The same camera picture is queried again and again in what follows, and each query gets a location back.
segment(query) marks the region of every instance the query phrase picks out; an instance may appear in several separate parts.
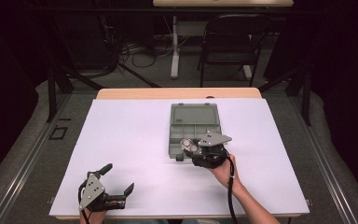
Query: floor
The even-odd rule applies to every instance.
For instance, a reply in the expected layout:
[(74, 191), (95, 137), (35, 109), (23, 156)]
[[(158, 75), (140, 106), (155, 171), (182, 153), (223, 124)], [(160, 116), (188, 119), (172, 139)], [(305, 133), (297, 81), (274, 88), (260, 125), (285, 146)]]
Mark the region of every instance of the floor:
[[(141, 49), (134, 49), (132, 52), (137, 54), (129, 56), (125, 63), (162, 87), (198, 87), (198, 41), (197, 38), (181, 39), (183, 45), (177, 79), (170, 78), (171, 57), (168, 52), (164, 53), (166, 56), (154, 58), (144, 54)], [(263, 49), (255, 78), (256, 87), (266, 82), (262, 74), (272, 48), (273, 44), (267, 43)], [(237, 68), (209, 67), (206, 73), (210, 75), (206, 77), (205, 87), (247, 85), (242, 71), (239, 72)], [(93, 80), (109, 88), (149, 88), (140, 78), (122, 69)], [(48, 201), (54, 197), (61, 183), (61, 178), (57, 176), (62, 176), (65, 171), (65, 163), (70, 159), (90, 102), (96, 95), (96, 91), (78, 80), (72, 79), (72, 82), (75, 86), (73, 94), (61, 94), (59, 91), (59, 114), (51, 123), (46, 123), (47, 83), (37, 88), (39, 103), (34, 114), (0, 166), (0, 223), (77, 223), (48, 216)], [(311, 95), (312, 125), (307, 126), (299, 116), (301, 97), (286, 97), (286, 86), (287, 83), (280, 83), (263, 92), (263, 98), (268, 100), (297, 178), (306, 198), (312, 203), (311, 214), (294, 218), (292, 223), (358, 223), (358, 185), (330, 141), (323, 101), (316, 94)], [(65, 141), (48, 140), (56, 125), (70, 127)], [(280, 222), (285, 223), (287, 219), (280, 219)]]

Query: cable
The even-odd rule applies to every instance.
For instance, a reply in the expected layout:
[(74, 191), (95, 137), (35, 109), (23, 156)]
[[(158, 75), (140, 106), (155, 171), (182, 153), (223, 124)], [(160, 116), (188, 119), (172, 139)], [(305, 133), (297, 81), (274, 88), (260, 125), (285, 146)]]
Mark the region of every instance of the cable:
[(157, 85), (156, 83), (152, 82), (151, 80), (147, 79), (146, 77), (143, 77), (142, 75), (132, 71), (129, 67), (127, 67), (126, 65), (119, 63), (118, 64), (119, 67), (124, 68), (125, 70), (129, 71), (131, 74), (135, 75), (136, 77), (140, 78), (142, 81), (146, 82), (147, 84), (149, 84), (151, 87), (154, 88), (161, 88), (159, 85)]
[(155, 55), (153, 52), (147, 52), (147, 53), (148, 53), (150, 56), (153, 57), (152, 63), (147, 64), (147, 65), (137, 65), (137, 64), (135, 64), (135, 60), (134, 60), (136, 54), (133, 54), (133, 55), (132, 55), (132, 58), (131, 58), (132, 64), (133, 64), (135, 67), (139, 67), (139, 68), (146, 68), (146, 67), (152, 66), (152, 65), (155, 63), (155, 61), (156, 61), (156, 55)]
[(238, 224), (238, 220), (234, 212), (234, 207), (232, 205), (232, 185), (234, 183), (235, 166), (234, 166), (234, 162), (229, 157), (228, 153), (227, 153), (227, 159), (229, 160), (230, 163), (230, 172), (229, 172), (229, 180), (228, 180), (228, 208), (229, 208), (229, 213), (231, 214), (232, 221), (234, 222), (234, 224)]
[[(78, 194), (77, 194), (77, 198), (78, 198), (78, 200), (79, 200), (79, 203), (81, 202), (81, 198), (82, 198), (82, 197), (81, 197), (81, 192), (82, 192), (83, 188), (86, 187), (86, 184), (87, 184), (87, 180), (85, 180), (85, 181), (80, 185), (80, 187), (79, 187)], [(86, 212), (84, 211), (84, 209), (81, 210), (81, 215), (82, 215), (83, 218), (86, 220), (86, 223), (87, 223), (87, 224), (90, 224), (89, 219), (90, 219), (91, 213), (89, 213), (89, 217), (87, 217), (87, 214), (86, 214)]]
[[(65, 38), (62, 36), (62, 33), (59, 31), (59, 28), (57, 27), (56, 21), (53, 21), (53, 19), (48, 19), (48, 23), (49, 23), (50, 27), (53, 29), (53, 31), (55, 32), (55, 34), (57, 35), (57, 37), (61, 40), (62, 44), (65, 46), (65, 48), (66, 48), (69, 56), (71, 57), (71, 59), (75, 63), (77, 63), (77, 65), (79, 65), (81, 68), (85, 69), (83, 67), (83, 65), (81, 64), (81, 62), (77, 59), (75, 54), (72, 52), (71, 48), (66, 43)], [(93, 79), (93, 78), (96, 78), (96, 77), (104, 77), (104, 76), (107, 76), (110, 73), (112, 73), (115, 69), (116, 69), (115, 58), (113, 57), (110, 66), (105, 71), (102, 71), (101, 73), (98, 73), (98, 74), (94, 74), (94, 75), (90, 75), (90, 76), (84, 76), (84, 77), (87, 77), (89, 79)]]

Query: chair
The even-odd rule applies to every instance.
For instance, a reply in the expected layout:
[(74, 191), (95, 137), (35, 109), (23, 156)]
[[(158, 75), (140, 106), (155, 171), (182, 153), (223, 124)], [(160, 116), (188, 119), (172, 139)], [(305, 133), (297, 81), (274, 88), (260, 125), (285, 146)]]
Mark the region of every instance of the chair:
[(270, 27), (270, 19), (263, 15), (225, 14), (211, 19), (205, 27), (199, 60), (200, 86), (203, 86), (204, 65), (207, 63), (237, 64), (241, 66), (240, 70), (244, 65), (252, 65), (252, 77), (249, 82), (251, 87), (255, 78), (262, 41)]

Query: human hand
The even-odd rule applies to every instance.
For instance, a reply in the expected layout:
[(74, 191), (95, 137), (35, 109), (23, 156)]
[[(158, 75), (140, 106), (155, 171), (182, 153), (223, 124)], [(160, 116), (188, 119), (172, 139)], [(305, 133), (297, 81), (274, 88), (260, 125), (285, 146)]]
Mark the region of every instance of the human hand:
[[(230, 154), (229, 155), (230, 159), (233, 161), (234, 163), (234, 183), (233, 183), (233, 188), (235, 188), (238, 185), (241, 185), (241, 181), (238, 177), (238, 172), (237, 172), (237, 165), (235, 162), (235, 157), (234, 155)], [(223, 162), (222, 165), (214, 168), (214, 169), (208, 169), (212, 172), (212, 174), (214, 174), (214, 176), (216, 177), (216, 179), (226, 188), (228, 188), (228, 180), (230, 178), (230, 162), (229, 160), (225, 160)]]

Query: white table leg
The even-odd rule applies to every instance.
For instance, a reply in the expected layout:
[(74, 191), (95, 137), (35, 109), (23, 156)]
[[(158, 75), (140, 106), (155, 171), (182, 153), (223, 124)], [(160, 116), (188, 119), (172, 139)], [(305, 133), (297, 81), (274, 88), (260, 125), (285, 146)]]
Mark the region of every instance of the white table leg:
[(179, 70), (179, 48), (178, 48), (178, 34), (177, 34), (177, 19), (176, 16), (173, 16), (173, 56), (172, 56), (172, 68), (171, 68), (171, 78), (178, 78)]
[(251, 67), (249, 65), (244, 65), (242, 69), (243, 69), (243, 73), (245, 74), (246, 80), (250, 80), (252, 77)]

